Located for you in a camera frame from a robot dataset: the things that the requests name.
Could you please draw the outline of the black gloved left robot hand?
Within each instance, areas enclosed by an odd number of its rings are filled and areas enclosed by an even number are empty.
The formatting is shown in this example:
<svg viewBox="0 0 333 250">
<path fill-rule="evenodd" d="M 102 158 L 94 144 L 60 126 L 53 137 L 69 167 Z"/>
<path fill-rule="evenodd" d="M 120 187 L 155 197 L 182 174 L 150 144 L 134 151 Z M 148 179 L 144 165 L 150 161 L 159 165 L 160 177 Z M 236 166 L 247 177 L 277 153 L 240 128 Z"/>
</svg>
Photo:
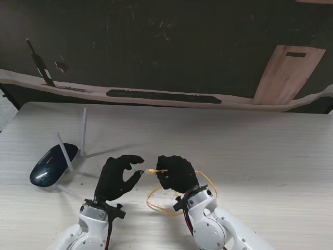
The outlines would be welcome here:
<svg viewBox="0 0 333 250">
<path fill-rule="evenodd" d="M 94 201 L 104 203 L 113 201 L 130 192 L 140 180 L 143 170 L 137 170 L 127 180 L 123 180 L 125 170 L 131 170 L 132 164 L 141 164 L 144 159 L 137 155 L 122 155 L 118 158 L 109 157 L 102 168 L 95 193 Z"/>
</svg>

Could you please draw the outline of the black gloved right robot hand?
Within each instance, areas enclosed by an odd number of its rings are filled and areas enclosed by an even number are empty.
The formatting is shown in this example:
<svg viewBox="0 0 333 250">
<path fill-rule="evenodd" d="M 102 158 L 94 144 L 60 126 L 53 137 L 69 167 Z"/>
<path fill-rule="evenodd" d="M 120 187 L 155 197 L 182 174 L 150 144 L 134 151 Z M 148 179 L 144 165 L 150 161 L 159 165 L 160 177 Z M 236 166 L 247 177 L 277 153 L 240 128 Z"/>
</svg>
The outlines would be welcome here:
<svg viewBox="0 0 333 250">
<path fill-rule="evenodd" d="M 191 163 L 181 156 L 159 156 L 156 170 L 161 186 L 167 190 L 185 194 L 199 186 L 199 182 Z"/>
</svg>

